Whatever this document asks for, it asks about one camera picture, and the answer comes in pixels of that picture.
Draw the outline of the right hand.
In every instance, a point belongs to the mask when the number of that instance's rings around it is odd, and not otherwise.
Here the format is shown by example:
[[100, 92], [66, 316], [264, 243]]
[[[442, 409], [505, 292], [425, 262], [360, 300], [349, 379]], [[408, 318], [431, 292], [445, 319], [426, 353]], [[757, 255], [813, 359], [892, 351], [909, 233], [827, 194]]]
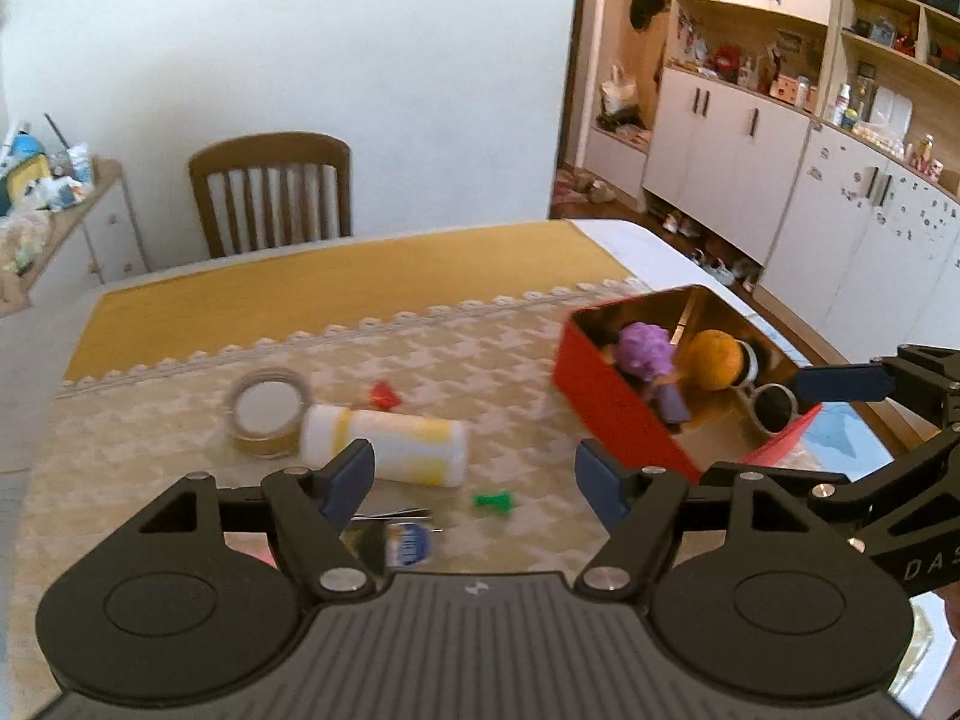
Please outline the right hand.
[[955, 582], [947, 585], [943, 589], [937, 590], [937, 594], [944, 601], [944, 613], [946, 613], [947, 624], [949, 624], [955, 642], [960, 642], [960, 583]]

